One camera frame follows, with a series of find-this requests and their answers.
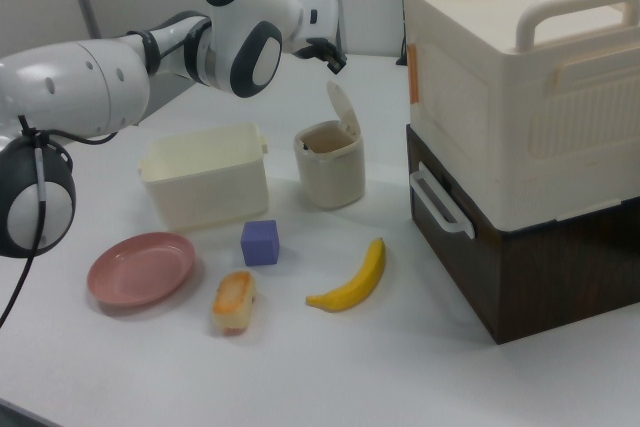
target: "bread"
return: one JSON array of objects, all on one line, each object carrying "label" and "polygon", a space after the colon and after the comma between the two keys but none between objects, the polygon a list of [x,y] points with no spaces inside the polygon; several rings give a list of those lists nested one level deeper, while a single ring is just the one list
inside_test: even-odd
[{"label": "bread", "polygon": [[241,331],[249,325],[256,283],[250,272],[227,275],[218,286],[211,313],[213,321],[223,331]]}]

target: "orange sticker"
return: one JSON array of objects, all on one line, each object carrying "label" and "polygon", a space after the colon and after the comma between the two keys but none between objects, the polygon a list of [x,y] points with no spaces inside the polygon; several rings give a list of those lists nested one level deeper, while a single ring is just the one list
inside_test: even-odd
[{"label": "orange sticker", "polygon": [[420,101],[418,93],[418,59],[416,44],[407,45],[407,66],[409,67],[409,102],[416,104]]}]

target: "toy banana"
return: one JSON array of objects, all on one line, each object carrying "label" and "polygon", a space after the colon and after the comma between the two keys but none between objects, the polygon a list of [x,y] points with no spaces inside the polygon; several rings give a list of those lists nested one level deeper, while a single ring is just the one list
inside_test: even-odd
[{"label": "toy banana", "polygon": [[366,299],[376,288],[386,263],[385,245],[380,238],[369,245],[358,273],[346,284],[322,295],[307,297],[307,305],[329,312],[350,309]]}]

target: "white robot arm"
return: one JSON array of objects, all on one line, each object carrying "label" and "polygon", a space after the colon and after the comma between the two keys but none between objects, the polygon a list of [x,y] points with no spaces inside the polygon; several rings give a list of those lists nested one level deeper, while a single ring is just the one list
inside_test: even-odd
[{"label": "white robot arm", "polygon": [[[0,59],[0,256],[30,255],[39,200],[46,200],[47,212],[36,255],[62,239],[75,212],[68,154],[55,142],[34,145],[25,125],[83,138],[117,132],[143,116],[149,76],[156,74],[176,74],[250,97],[271,82],[282,52],[317,57],[336,74],[346,63],[335,47],[336,0],[207,2],[206,15],[185,12],[150,31],[49,45]],[[44,199],[35,177],[37,148],[44,159]],[[67,174],[68,180],[58,178]]]},{"label": "white robot arm", "polygon": [[38,129],[83,137],[140,120],[149,75],[171,73],[250,97],[273,78],[281,52],[346,62],[335,47],[336,0],[207,0],[207,15],[179,14],[151,31],[49,45],[0,59],[0,149]]}]

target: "plastic plate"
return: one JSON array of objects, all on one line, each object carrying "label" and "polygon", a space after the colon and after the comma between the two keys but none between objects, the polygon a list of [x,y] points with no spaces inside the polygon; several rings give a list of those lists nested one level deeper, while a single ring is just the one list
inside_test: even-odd
[{"label": "plastic plate", "polygon": [[131,307],[162,299],[193,269],[195,250],[184,237],[153,232],[114,245],[93,264],[87,287],[100,302]]}]

